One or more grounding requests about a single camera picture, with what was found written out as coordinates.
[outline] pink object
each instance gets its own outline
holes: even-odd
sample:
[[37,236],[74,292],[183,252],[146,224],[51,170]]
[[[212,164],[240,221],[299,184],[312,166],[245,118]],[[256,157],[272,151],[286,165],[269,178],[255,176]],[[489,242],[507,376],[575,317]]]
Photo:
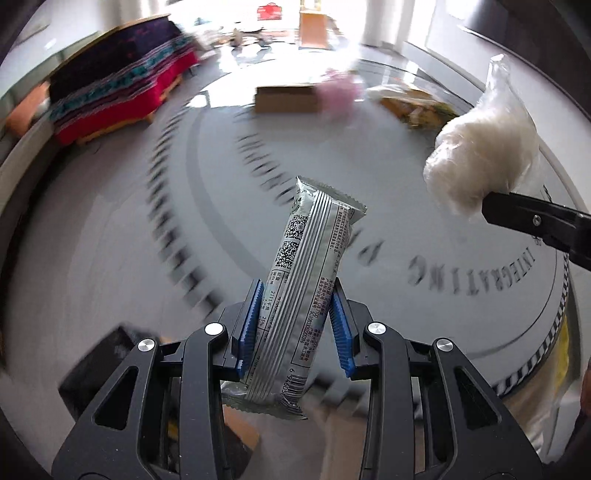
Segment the pink object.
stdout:
[[361,97],[362,85],[351,72],[329,69],[316,91],[322,111],[334,118],[348,118],[353,113],[355,100]]

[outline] qr code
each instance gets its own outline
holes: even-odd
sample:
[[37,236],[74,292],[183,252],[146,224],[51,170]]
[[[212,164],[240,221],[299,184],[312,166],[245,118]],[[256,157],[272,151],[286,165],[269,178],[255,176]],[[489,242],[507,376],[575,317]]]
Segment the qr code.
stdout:
[[291,268],[296,257],[298,243],[296,242],[283,242],[283,245],[279,247],[277,252],[277,258],[275,259],[275,266],[280,268]]
[[306,228],[307,221],[308,217],[306,215],[294,215],[290,220],[290,223],[287,224],[287,228],[285,229],[285,237],[301,240],[301,236],[304,234],[304,228]]

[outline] checkered border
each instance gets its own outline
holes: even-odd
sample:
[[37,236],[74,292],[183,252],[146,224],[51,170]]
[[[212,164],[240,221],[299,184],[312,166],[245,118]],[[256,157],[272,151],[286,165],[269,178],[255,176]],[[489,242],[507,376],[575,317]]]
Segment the checkered border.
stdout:
[[506,379],[498,382],[497,384],[493,385],[492,388],[496,392],[499,397],[507,395],[511,390],[513,390],[517,385],[519,385],[523,380],[533,371],[533,369],[538,365],[543,358],[545,358],[548,353],[550,352],[550,347],[553,345],[554,341],[557,337],[557,332],[560,329],[560,325],[564,319],[564,310],[566,308],[566,300],[569,297],[569,256],[567,254],[564,255],[564,276],[563,276],[563,283],[562,283],[562,296],[560,297],[560,305],[558,306],[558,312],[556,313],[556,318],[554,318],[554,323],[552,324],[552,328],[550,332],[544,339],[544,343],[538,348],[537,352],[527,361],[523,367],[521,367],[517,372],[514,372]]

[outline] round table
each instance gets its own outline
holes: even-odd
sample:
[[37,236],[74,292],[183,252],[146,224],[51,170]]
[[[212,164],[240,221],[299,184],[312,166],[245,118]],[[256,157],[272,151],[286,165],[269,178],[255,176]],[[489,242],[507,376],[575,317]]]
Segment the round table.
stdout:
[[[310,51],[246,66],[170,118],[150,158],[148,188],[171,279],[207,312],[241,301],[252,278],[267,278],[295,175],[322,181],[368,207],[339,269],[347,296],[406,338],[452,339],[499,395],[509,393],[557,338],[567,257],[540,239],[440,209],[422,177],[436,134],[410,129],[377,104],[358,102],[348,122],[254,114],[257,86],[312,82],[340,61]],[[355,67],[368,86],[403,77],[458,113],[471,108],[426,75],[363,60]],[[530,193],[572,206],[540,156]],[[330,326],[313,370],[344,377]]]

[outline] plastic bag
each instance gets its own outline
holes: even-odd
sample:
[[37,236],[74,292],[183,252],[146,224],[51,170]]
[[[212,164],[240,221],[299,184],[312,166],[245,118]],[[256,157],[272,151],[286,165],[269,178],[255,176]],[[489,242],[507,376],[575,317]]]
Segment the plastic bag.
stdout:
[[364,90],[363,80],[353,70],[327,69],[316,83],[322,112],[329,119],[349,119],[355,111],[355,102],[363,98]]
[[511,87],[501,54],[491,58],[478,104],[437,136],[423,177],[438,203],[472,216],[488,193],[509,193],[525,180],[538,162],[538,149],[535,123]]

